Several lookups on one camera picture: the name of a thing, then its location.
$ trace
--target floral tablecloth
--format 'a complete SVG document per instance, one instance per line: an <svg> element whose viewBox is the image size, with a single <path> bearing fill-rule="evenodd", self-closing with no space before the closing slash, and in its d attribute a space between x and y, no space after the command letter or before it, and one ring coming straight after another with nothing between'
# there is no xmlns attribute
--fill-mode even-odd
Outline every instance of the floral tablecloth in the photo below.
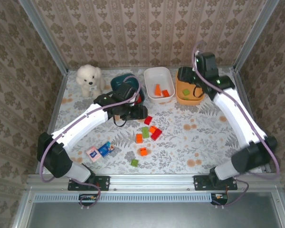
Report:
<svg viewBox="0 0 285 228"><path fill-rule="evenodd" d="M131 72L139 77L146 94L144 71L103 70L107 83L105 93L111 90L112 78ZM170 69L170 72L175 82L177 69ZM220 68L219 74L233 79L231 68ZM82 97L75 77L76 71L68 73L56 130L74 120L93 102L92 98ZM239 149L231 126L208 96L198 106L181 105L175 96L171 102L156 105L146 98L144 104L153 117L152 125L162 130L158 140L148 138L144 139L143 144L136 144L135 135L146 126L143 120L128 121L124 127L117 127L111 119L88 133L69 154L71 159L86 164L96 174L208 173L210 168L223 163ZM99 148L107 141L115 145L116 149L92 163L86 151L92 146ZM139 154L141 147L147 148L147 156ZM139 160L137 168L130 165L132 159Z"/></svg>

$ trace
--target pink box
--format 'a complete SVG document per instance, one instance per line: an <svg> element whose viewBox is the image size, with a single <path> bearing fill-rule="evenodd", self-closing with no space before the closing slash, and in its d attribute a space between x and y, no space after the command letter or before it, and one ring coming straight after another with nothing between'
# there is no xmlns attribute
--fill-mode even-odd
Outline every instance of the pink box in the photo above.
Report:
<svg viewBox="0 0 285 228"><path fill-rule="evenodd" d="M101 158L101 154L100 152L96 149L96 147L92 146L87 152L86 154L90 157L90 159L92 160L92 162L97 161L99 158Z"/></svg>

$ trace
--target orange block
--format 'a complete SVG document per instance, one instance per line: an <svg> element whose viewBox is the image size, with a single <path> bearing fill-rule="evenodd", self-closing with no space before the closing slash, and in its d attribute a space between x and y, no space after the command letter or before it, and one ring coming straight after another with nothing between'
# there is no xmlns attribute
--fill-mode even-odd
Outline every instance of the orange block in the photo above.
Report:
<svg viewBox="0 0 285 228"><path fill-rule="evenodd" d="M164 97L170 96L168 90L163 90L163 91L162 91L162 94L163 94Z"/></svg>
<svg viewBox="0 0 285 228"><path fill-rule="evenodd" d="M141 156L147 156L147 149L145 147L141 148Z"/></svg>
<svg viewBox="0 0 285 228"><path fill-rule="evenodd" d="M156 96L161 96L162 95L162 91L160 89L160 84L156 84L156 88L155 88L155 93Z"/></svg>
<svg viewBox="0 0 285 228"><path fill-rule="evenodd" d="M151 126L149 129L149 132L154 133L156 129L157 129L157 127Z"/></svg>
<svg viewBox="0 0 285 228"><path fill-rule="evenodd" d="M137 134L136 135L136 143L142 143L143 142L143 134Z"/></svg>

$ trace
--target teal bowl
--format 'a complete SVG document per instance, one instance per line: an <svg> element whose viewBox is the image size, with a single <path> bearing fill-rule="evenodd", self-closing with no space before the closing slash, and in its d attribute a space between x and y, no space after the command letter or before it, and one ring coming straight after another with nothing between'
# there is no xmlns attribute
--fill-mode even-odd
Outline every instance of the teal bowl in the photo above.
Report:
<svg viewBox="0 0 285 228"><path fill-rule="evenodd" d="M128 74L120 75L120 76L117 76L117 77L113 78L111 80L111 88L112 88L112 90L116 91L117 88L123 83L124 79L126 77L128 77L128 76L131 76L131 75L133 75L133 74L128 73ZM137 81L136 78L133 78L133 77L128 78L125 82L130 84L133 88L138 89L138 81ZM142 105L144 100L145 100L145 96L144 96L144 93L143 93L142 89L140 89L139 95L141 96L141 100L142 100L139 104Z"/></svg>

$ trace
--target white plastic bin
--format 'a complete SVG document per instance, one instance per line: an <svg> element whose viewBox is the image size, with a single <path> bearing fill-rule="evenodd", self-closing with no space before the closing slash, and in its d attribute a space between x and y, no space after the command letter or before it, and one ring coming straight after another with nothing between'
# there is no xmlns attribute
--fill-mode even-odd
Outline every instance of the white plastic bin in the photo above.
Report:
<svg viewBox="0 0 285 228"><path fill-rule="evenodd" d="M146 69L144 72L144 81L147 88L147 94L152 103L164 103L172 100L175 89L169 69L165 67L154 67ZM170 96L164 97L155 95L156 84L160 85L161 91L168 90Z"/></svg>

